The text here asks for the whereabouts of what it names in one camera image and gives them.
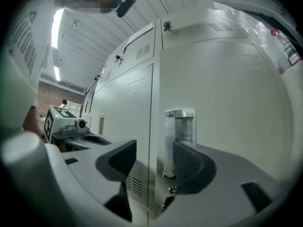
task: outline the lock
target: lock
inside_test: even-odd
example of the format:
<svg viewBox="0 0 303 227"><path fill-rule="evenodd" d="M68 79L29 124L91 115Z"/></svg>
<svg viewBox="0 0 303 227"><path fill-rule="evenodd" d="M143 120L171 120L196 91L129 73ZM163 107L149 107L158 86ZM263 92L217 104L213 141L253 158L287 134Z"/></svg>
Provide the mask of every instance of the lock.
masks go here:
<svg viewBox="0 0 303 227"><path fill-rule="evenodd" d="M115 61L115 63L117 63L118 60L122 60L122 57L119 56L119 55L116 55L116 61Z"/></svg>
<svg viewBox="0 0 303 227"><path fill-rule="evenodd" d="M164 31L165 32L171 31L171 28L172 28L172 26L171 26L171 22L170 21L164 23Z"/></svg>

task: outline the person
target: person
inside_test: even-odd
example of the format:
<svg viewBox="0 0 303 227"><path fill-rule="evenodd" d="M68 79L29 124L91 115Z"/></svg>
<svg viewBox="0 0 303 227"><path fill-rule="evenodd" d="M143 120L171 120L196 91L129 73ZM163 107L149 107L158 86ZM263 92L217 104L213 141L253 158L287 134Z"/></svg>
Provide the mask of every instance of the person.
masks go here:
<svg viewBox="0 0 303 227"><path fill-rule="evenodd" d="M12 76L11 80L20 83L20 77L24 83L29 83L34 93L20 92L22 88L12 88L10 94L19 94L15 99L8 95L7 110L11 103L23 104L23 110L18 111L16 125L23 121L23 129L44 137L44 131L37 112L37 89L42 70L47 67L47 61L51 50L51 30L53 18L58 9L64 8L70 11L87 13L108 13L122 0L28 0L20 9L10 24L9 32L1 51L1 63ZM24 100L31 100L31 106L25 105ZM12 120L1 119L15 127Z"/></svg>
<svg viewBox="0 0 303 227"><path fill-rule="evenodd" d="M63 99L62 100L62 104L59 106L59 108L65 108L67 105L67 100L66 99Z"/></svg>

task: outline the plastic wrap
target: plastic wrap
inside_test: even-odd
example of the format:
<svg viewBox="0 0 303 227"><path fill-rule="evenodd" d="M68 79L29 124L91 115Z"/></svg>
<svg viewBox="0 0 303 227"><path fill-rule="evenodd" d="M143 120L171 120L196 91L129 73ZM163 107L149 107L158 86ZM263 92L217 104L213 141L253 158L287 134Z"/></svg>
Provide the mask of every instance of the plastic wrap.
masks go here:
<svg viewBox="0 0 303 227"><path fill-rule="evenodd" d="M283 74L294 66L284 53L286 51L285 45L281 43L278 36L272 35L271 29L266 27L262 22L259 22L247 13L235 9L216 10L215 12L218 15L229 18L244 29L250 35L249 39L264 49L280 74Z"/></svg>

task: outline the brick wall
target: brick wall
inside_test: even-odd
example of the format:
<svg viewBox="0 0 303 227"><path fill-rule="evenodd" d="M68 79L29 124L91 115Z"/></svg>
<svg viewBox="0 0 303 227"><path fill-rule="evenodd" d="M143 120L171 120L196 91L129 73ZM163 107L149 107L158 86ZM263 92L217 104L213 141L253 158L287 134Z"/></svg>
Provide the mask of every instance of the brick wall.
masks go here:
<svg viewBox="0 0 303 227"><path fill-rule="evenodd" d="M39 115L46 117L49 104L60 106L62 100L66 99L67 101L81 104L82 106L80 112L82 112L84 98L85 96L81 96L80 94L76 94L40 81L38 88L37 111Z"/></svg>

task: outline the white panel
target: white panel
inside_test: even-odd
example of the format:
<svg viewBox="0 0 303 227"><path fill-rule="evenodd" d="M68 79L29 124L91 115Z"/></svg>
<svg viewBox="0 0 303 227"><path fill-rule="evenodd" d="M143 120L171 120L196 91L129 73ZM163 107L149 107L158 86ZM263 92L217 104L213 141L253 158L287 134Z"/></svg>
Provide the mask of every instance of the white panel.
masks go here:
<svg viewBox="0 0 303 227"><path fill-rule="evenodd" d="M151 82L152 65L149 65L106 85L99 103L99 112L104 114L104 135L114 141L137 140L137 161L129 174L129 186L142 188L142 194L133 189L129 196L145 206L148 202Z"/></svg>
<svg viewBox="0 0 303 227"><path fill-rule="evenodd" d="M94 134L99 134L99 124L100 124L100 104L102 102L103 96L105 94L106 87L99 90L93 97L91 105L91 123L90 131Z"/></svg>
<svg viewBox="0 0 303 227"><path fill-rule="evenodd" d="M164 23L171 22L172 31L164 32ZM163 48L224 37L245 37L233 25L210 9L196 7L161 19Z"/></svg>
<svg viewBox="0 0 303 227"><path fill-rule="evenodd" d="M160 115L195 108L197 142L240 155L280 180L292 143L291 109L278 73L253 45L209 42L160 54ZM164 143L160 118L159 146Z"/></svg>

